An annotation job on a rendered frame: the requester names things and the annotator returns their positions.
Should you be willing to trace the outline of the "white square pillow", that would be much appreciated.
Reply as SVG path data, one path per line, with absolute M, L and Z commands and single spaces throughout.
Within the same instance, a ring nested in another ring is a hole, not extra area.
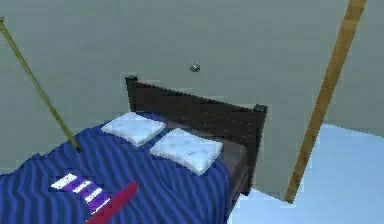
M 204 174 L 221 153 L 223 144 L 176 128 L 150 149 L 155 156 L 184 166 L 198 176 Z
M 105 124 L 101 130 L 123 138 L 136 147 L 140 147 L 158 135 L 166 127 L 161 121 L 145 118 L 137 113 L 128 112 Z

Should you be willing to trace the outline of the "dark wooden bed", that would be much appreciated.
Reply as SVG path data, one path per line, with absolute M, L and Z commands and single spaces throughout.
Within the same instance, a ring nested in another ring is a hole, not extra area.
M 183 128 L 200 137 L 223 141 L 219 160 L 230 173 L 233 208 L 241 195 L 250 193 L 267 107 L 253 108 L 224 103 L 125 78 L 128 102 L 133 112 L 153 113 L 169 128 Z

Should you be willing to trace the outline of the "blue striped bed cover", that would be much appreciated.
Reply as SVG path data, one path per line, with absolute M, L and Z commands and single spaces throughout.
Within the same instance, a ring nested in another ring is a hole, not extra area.
M 231 187 L 223 162 L 197 176 L 150 153 L 161 138 L 137 148 L 96 126 L 76 135 L 80 153 L 65 142 L 33 155 L 13 173 L 0 175 L 0 224 L 86 224 L 91 212 L 81 196 L 52 187 L 68 173 L 110 197 L 137 184 L 136 195 L 108 224 L 226 224 Z

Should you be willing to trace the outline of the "red flat bar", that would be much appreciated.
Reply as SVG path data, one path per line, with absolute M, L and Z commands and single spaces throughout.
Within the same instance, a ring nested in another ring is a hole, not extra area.
M 113 216 L 116 215 L 124 205 L 128 204 L 137 192 L 138 185 L 135 182 L 129 183 L 92 215 L 85 224 L 108 224 Z

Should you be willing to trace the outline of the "purple and white striped book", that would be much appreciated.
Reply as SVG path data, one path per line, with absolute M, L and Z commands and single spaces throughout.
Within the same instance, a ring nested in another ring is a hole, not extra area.
M 101 187 L 72 173 L 56 180 L 51 187 L 79 195 L 85 201 L 91 215 L 97 213 L 111 200 L 111 197 Z

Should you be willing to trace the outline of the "olive thin pole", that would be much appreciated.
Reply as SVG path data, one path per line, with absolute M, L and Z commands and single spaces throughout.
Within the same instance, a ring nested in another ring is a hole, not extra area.
M 38 82 L 37 78 L 33 74 L 31 68 L 29 67 L 28 63 L 24 59 L 22 53 L 20 52 L 20 50 L 17 47 L 15 41 L 13 40 L 13 38 L 10 35 L 8 29 L 6 28 L 6 25 L 5 25 L 4 21 L 5 21 L 5 18 L 4 17 L 0 17 L 0 32 L 3 34 L 5 40 L 7 41 L 9 47 L 11 48 L 11 50 L 13 51 L 15 57 L 17 58 L 17 60 L 21 64 L 22 68 L 26 72 L 26 75 L 31 80 L 31 82 L 34 85 L 36 91 L 38 92 L 38 94 L 40 95 L 40 97 L 42 98 L 42 100 L 44 101 L 46 106 L 48 107 L 49 111 L 51 112 L 52 116 L 55 118 L 56 122 L 58 123 L 58 125 L 60 126 L 62 131 L 64 132 L 65 136 L 67 137 L 69 142 L 72 144 L 74 149 L 78 153 L 80 153 L 81 152 L 81 147 L 80 147 L 79 143 L 76 141 L 73 133 L 67 127 L 67 125 L 65 124 L 64 120 L 62 119 L 60 114 L 57 112 L 56 108 L 51 103 L 51 101 L 48 98 L 47 94 L 45 93 L 44 89 L 41 87 L 41 85 Z

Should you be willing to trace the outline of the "light wooden door frame post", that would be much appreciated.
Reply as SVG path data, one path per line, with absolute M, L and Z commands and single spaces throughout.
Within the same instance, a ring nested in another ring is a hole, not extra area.
M 321 88 L 297 156 L 284 201 L 293 204 L 308 165 L 321 125 L 328 111 L 345 60 L 355 37 L 367 0 L 349 0 Z

